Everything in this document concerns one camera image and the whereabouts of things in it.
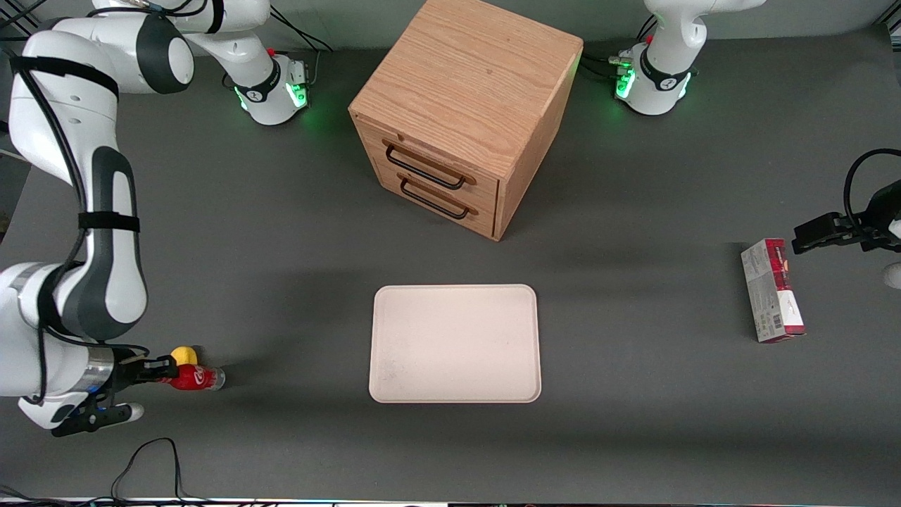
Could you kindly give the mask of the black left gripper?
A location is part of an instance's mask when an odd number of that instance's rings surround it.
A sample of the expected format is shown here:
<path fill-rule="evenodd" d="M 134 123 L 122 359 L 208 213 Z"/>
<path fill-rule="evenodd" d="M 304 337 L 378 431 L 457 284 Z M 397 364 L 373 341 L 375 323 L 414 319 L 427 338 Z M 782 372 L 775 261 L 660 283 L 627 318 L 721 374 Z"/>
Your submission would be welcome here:
<path fill-rule="evenodd" d="M 878 190 L 864 211 L 852 212 L 852 180 L 843 185 L 843 208 L 850 223 L 840 213 L 826 213 L 794 229 L 792 250 L 796 256 L 831 245 L 860 244 L 862 251 L 882 249 L 900 253 L 900 180 Z"/>

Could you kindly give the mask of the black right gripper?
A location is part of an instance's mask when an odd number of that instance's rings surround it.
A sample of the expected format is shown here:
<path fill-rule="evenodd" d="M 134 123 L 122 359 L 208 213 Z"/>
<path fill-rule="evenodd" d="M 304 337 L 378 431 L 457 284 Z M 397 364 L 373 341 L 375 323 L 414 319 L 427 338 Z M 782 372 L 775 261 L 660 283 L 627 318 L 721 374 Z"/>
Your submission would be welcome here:
<path fill-rule="evenodd" d="M 113 351 L 113 369 L 104 383 L 104 397 L 142 383 L 171 383 L 178 378 L 178 363 L 171 354 L 147 359 L 135 351 Z"/>

